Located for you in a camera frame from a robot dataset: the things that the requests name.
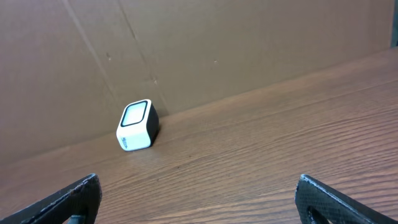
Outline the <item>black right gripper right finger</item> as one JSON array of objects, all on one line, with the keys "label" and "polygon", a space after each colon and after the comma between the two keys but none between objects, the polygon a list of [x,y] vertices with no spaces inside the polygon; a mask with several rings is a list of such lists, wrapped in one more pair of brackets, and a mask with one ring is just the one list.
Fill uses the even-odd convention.
[{"label": "black right gripper right finger", "polygon": [[387,217],[313,177],[302,174],[295,189],[302,223],[391,223]]}]

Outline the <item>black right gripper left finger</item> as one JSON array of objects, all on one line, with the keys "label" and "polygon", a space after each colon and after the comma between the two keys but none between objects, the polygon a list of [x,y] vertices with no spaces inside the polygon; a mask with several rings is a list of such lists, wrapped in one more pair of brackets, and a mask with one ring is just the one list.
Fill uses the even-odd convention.
[{"label": "black right gripper left finger", "polygon": [[102,199],[99,177],[89,174],[54,194],[1,219],[1,223],[94,223]]}]

